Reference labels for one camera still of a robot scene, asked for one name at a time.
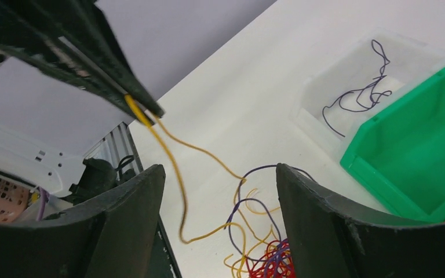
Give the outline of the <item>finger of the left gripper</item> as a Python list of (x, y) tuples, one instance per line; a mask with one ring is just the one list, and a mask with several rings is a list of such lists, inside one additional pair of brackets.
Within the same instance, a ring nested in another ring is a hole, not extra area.
[(149, 120), (165, 114), (135, 76), (96, 1), (0, 1), (0, 50), (130, 116), (126, 96), (149, 111)]

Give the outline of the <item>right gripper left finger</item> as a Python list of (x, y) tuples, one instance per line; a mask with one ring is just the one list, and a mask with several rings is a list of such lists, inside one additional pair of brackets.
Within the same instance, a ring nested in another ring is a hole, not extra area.
[(41, 221), (0, 224), (0, 277), (165, 277), (165, 178), (155, 164)]

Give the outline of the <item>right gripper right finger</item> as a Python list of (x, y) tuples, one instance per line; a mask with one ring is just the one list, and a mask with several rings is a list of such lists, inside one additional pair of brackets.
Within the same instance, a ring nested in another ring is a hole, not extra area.
[(445, 277), (445, 222), (369, 208), (283, 163), (276, 187), (297, 277)]

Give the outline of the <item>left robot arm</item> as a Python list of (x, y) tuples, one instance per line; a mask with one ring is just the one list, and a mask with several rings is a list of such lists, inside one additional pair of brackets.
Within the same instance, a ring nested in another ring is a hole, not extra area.
[[(96, 1), (0, 1), (0, 54), (147, 122), (164, 109), (135, 76)], [(84, 151), (66, 151), (0, 124), (0, 176), (58, 197), (85, 171)]]

